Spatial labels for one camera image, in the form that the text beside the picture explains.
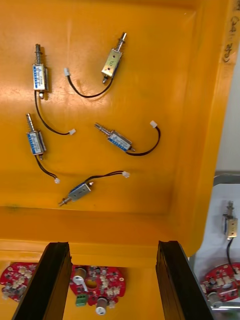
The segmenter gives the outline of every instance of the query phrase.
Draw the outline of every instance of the red circuit board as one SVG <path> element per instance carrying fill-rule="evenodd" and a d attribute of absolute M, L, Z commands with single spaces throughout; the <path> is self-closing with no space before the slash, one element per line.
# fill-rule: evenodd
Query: red circuit board
<path fill-rule="evenodd" d="M 230 301 L 239 296 L 240 289 L 240 263 L 233 263 L 237 275 L 234 276 L 229 264 L 222 264 L 208 272 L 201 281 L 201 288 L 207 296 L 216 292 L 222 302 Z"/>
<path fill-rule="evenodd" d="M 87 287 L 87 292 L 81 284 L 76 285 L 73 282 L 73 277 L 78 268 L 84 268 L 86 270 L 84 282 Z M 116 267 L 73 265 L 70 288 L 76 296 L 87 294 L 87 303 L 89 306 L 95 305 L 100 297 L 106 298 L 108 304 L 111 305 L 116 304 L 118 298 L 124 296 L 126 283 L 122 273 Z"/>
<path fill-rule="evenodd" d="M 19 302 L 34 274 L 37 263 L 14 262 L 8 266 L 0 277 L 3 298 L 11 298 Z"/>

